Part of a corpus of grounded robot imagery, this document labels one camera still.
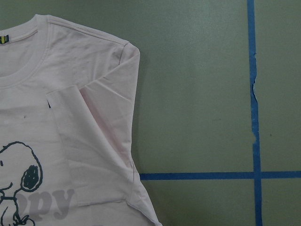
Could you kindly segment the pink Snoopy t-shirt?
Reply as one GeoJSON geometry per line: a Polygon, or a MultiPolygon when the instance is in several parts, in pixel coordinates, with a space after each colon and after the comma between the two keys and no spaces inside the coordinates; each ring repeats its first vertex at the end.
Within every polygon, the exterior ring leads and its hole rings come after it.
{"type": "Polygon", "coordinates": [[[159,225],[131,155],[139,60],[51,15],[0,32],[1,225],[159,225]]]}

